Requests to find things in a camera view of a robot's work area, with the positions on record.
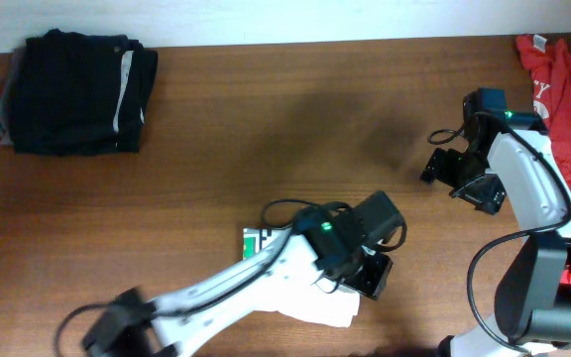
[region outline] white wall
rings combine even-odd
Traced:
[[[0,52],[56,27],[147,47],[571,32],[571,0],[0,0]]]

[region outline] wooden table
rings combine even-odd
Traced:
[[[0,56],[0,90],[9,59]],[[427,134],[457,128],[478,86],[531,109],[513,37],[160,49],[140,154],[0,147],[0,357],[52,355],[57,324],[81,304],[134,286],[153,297],[238,262],[242,228],[271,199],[355,204],[378,188],[409,226],[381,300],[363,298],[346,329],[256,312],[199,355],[402,356],[468,330],[468,263],[517,225],[507,204],[482,214],[418,177],[434,149]],[[481,263],[484,314],[519,247]],[[82,355],[94,318],[66,331],[67,356]]]

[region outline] black cloth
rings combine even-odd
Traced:
[[[118,112],[123,54],[133,51]],[[158,53],[126,36],[51,30],[26,40],[10,100],[10,136],[18,153],[96,155],[138,152]]]

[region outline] stack of folded clothes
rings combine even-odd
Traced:
[[[18,153],[138,152],[158,53],[126,36],[51,30],[13,54],[2,144]]]

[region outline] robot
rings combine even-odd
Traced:
[[[438,130],[428,139],[446,144],[468,141],[464,153],[436,149],[421,179],[442,181],[477,210],[499,212],[508,193],[521,231],[487,244],[474,257],[467,276],[469,303],[478,326],[439,345],[439,357],[515,357],[571,348],[571,192],[554,162],[548,131],[534,113],[509,111],[504,92],[480,88],[464,98],[463,124]],[[449,133],[435,141],[436,135]],[[275,204],[306,205],[283,226],[264,216]],[[271,202],[262,220],[282,235],[252,258],[195,286],[144,301],[136,289],[112,302],[85,305],[57,330],[91,309],[103,314],[82,340],[89,357],[190,356],[219,331],[258,308],[258,301],[296,292],[319,279],[371,299],[383,292],[393,262],[385,254],[399,248],[406,223],[392,201],[377,191],[356,207],[344,202]],[[388,245],[400,231],[397,244]],[[524,244],[495,296],[495,313],[486,321],[475,307],[473,273],[493,247],[522,238]],[[153,329],[162,346],[153,351]]]

